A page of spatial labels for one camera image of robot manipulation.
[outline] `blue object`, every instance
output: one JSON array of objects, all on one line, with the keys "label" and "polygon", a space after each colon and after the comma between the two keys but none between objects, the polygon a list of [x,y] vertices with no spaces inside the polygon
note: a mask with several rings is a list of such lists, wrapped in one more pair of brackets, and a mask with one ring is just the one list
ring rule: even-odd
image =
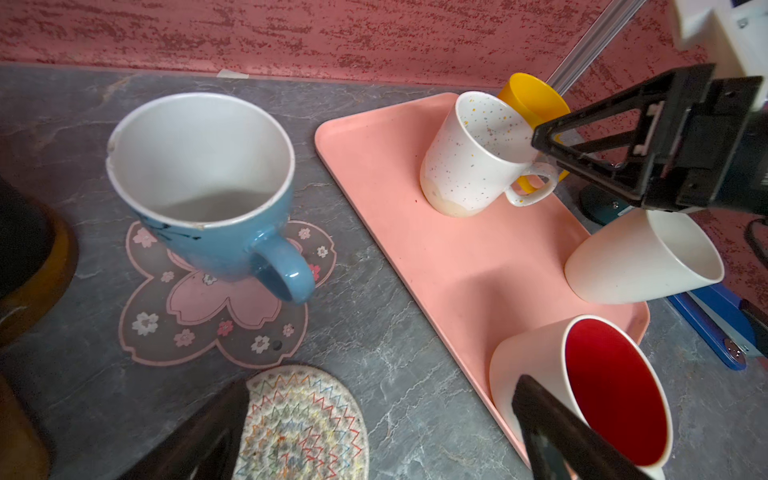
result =
[{"label": "blue object", "polygon": [[741,313],[741,297],[728,290],[722,283],[691,290],[691,293],[723,317],[747,342],[756,345],[755,332],[749,320]]},{"label": "blue object", "polygon": [[315,290],[314,275],[301,253],[280,236],[292,199],[293,186],[252,217],[204,230],[134,212],[155,237],[205,273],[229,281],[253,275],[280,300],[305,303]]},{"label": "blue object", "polygon": [[728,368],[733,370],[744,370],[746,368],[743,353],[740,354],[739,358],[734,358],[727,347],[727,340],[730,342],[728,335],[698,306],[688,293],[678,293],[677,295],[668,296],[667,299],[701,335],[701,338],[707,342],[707,345],[714,350]]}]

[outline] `white cup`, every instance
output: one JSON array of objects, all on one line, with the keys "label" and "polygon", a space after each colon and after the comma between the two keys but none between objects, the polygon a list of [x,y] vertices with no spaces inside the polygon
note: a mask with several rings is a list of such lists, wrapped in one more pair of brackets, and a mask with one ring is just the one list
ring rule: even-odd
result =
[{"label": "white cup", "polygon": [[[514,108],[481,91],[461,94],[422,162],[420,181],[429,203],[441,214],[470,217],[505,193],[516,207],[535,204],[558,184],[550,164],[533,163],[533,130]],[[521,175],[548,182],[532,194],[511,188]]]},{"label": "white cup", "polygon": [[568,285],[590,303],[644,302],[718,283],[725,269],[686,214],[636,208],[587,238],[565,263]]},{"label": "white cup", "polygon": [[512,397],[530,375],[646,475],[664,478],[672,417],[656,372],[632,339],[606,319],[582,315],[523,332],[493,352],[493,403],[522,440]]}]

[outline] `blue mug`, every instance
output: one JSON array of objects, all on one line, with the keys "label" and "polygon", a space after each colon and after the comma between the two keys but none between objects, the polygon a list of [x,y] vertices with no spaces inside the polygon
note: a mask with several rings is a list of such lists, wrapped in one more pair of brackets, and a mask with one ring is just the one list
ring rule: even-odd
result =
[{"label": "blue mug", "polygon": [[107,151],[118,195],[190,265],[227,281],[253,275],[284,301],[312,295],[312,271],[280,236],[293,145],[264,110],[220,94],[158,98],[117,125]]}]

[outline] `black object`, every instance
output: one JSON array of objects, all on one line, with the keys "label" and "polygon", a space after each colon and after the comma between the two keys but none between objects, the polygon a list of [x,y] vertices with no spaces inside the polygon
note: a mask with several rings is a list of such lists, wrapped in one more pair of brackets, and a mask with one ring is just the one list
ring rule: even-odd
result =
[{"label": "black object", "polygon": [[632,210],[630,204],[594,184],[579,191],[578,207],[586,218],[598,225],[608,225]]},{"label": "black object", "polygon": [[53,239],[42,210],[0,178],[0,298],[40,270]]},{"label": "black object", "polygon": [[535,480],[649,480],[529,375],[518,380],[512,410],[520,421]]},{"label": "black object", "polygon": [[121,480],[231,480],[249,402],[245,380],[210,400]]},{"label": "black object", "polygon": [[768,268],[768,249],[755,234],[755,230],[758,228],[768,228],[768,217],[756,218],[749,222],[744,230],[744,240],[755,253],[757,259],[764,267]]},{"label": "black object", "polygon": [[755,348],[764,356],[768,356],[768,314],[745,299],[741,299],[739,310],[744,314],[746,321],[750,323],[752,331],[755,333]]},{"label": "black object", "polygon": [[[722,207],[768,214],[768,112],[750,111],[762,77],[712,79],[714,64],[674,68],[539,125],[531,144],[633,207]],[[632,131],[566,146],[563,131],[639,110]],[[618,164],[599,154],[627,147]]]}]

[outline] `mug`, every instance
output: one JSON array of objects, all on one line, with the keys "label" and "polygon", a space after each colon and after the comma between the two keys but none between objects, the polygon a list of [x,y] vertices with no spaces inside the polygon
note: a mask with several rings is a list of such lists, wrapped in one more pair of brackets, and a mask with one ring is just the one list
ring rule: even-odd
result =
[{"label": "mug", "polygon": [[565,262],[571,290],[590,303],[644,302],[719,283],[723,261],[686,214],[635,208],[587,238]]},{"label": "mug", "polygon": [[646,475],[664,478],[672,452],[667,397],[645,355],[606,319],[581,315],[523,332],[493,352],[493,403],[519,439],[512,396],[528,374]]},{"label": "mug", "polygon": [[190,265],[227,281],[253,275],[284,301],[312,295],[312,271],[280,236],[293,145],[264,110],[221,94],[158,98],[117,125],[107,151],[118,195]]},{"label": "mug", "polygon": [[[516,207],[535,204],[558,183],[550,164],[533,163],[528,122],[498,98],[468,91],[456,100],[422,162],[420,182],[429,203],[441,214],[470,217],[502,193]],[[541,175],[548,182],[532,194],[512,188],[521,175]]]}]

